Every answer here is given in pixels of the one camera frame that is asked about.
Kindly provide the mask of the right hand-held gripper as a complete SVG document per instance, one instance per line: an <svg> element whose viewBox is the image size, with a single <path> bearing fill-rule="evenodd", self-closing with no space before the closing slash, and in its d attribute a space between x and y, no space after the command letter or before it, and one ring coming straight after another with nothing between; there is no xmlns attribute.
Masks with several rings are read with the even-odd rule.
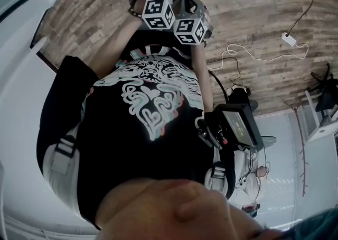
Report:
<svg viewBox="0 0 338 240"><path fill-rule="evenodd" d="M211 37L209 11L200 0L174 0L173 32L181 44L199 45Z"/></svg>

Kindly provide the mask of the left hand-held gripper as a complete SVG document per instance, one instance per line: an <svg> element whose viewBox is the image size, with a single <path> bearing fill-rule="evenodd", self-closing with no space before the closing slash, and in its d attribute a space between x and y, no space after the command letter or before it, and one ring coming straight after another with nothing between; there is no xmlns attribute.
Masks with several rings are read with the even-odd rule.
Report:
<svg viewBox="0 0 338 240"><path fill-rule="evenodd" d="M173 0L145 0L143 9L136 10L138 0L129 0L129 13L146 24L150 30L170 30L175 15L172 9Z"/></svg>

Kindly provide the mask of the person's left hand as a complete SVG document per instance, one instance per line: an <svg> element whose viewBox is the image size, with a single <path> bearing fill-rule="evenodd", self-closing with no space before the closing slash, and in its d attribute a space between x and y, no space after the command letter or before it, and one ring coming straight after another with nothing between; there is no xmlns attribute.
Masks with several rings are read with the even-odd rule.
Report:
<svg viewBox="0 0 338 240"><path fill-rule="evenodd" d="M133 13L141 17L145 4L146 0L136 0L134 6L132 7Z"/></svg>

